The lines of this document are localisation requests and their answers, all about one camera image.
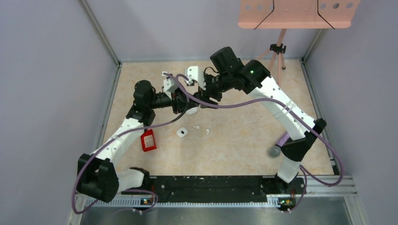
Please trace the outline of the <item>white oval charging case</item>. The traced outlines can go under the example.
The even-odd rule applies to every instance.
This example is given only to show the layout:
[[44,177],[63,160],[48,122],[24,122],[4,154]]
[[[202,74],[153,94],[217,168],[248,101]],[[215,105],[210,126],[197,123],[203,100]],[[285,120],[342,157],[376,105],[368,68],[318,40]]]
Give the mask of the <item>white oval charging case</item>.
[[191,116],[191,115],[196,114],[198,111],[199,111],[199,107],[194,107],[194,108],[188,109],[185,114]]

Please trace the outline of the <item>small white square earbud case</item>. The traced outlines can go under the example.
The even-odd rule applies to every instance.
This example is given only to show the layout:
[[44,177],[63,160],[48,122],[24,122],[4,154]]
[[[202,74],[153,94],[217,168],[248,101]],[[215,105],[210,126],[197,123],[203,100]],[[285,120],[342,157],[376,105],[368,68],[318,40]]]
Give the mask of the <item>small white square earbud case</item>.
[[188,134],[188,130],[186,128],[182,127],[182,128],[177,130],[176,134],[177,134],[178,137],[183,138],[183,137],[185,137]]

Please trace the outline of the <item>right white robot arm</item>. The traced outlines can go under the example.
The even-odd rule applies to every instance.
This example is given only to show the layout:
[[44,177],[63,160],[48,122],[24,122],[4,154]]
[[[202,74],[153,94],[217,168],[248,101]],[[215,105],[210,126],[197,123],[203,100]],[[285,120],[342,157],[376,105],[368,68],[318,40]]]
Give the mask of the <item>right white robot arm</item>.
[[299,172],[301,161],[325,129],[326,121],[303,112],[259,61],[251,60],[244,64],[229,46],[212,54],[210,60],[218,72],[216,76],[200,69],[188,70],[188,77],[199,85],[200,100],[211,103],[213,98],[213,103],[217,103],[224,92],[242,90],[260,100],[285,128],[290,139],[281,147],[284,158],[277,171],[275,187],[281,193],[288,193],[294,188],[293,179]]

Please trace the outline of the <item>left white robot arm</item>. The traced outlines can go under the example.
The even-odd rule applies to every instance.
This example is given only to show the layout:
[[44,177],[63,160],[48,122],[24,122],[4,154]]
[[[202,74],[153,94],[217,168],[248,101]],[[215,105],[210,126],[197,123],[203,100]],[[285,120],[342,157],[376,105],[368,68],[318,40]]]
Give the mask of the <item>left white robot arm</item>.
[[135,84],[133,105],[121,126],[99,149],[79,158],[77,192],[108,203],[126,189],[134,188],[140,194],[149,191],[151,182],[146,178],[147,171],[132,167],[117,172],[117,164],[145,131],[154,128],[155,109],[171,107],[174,113],[183,116],[189,109],[199,106],[172,80],[166,79],[164,84],[165,88],[159,93],[148,80]]

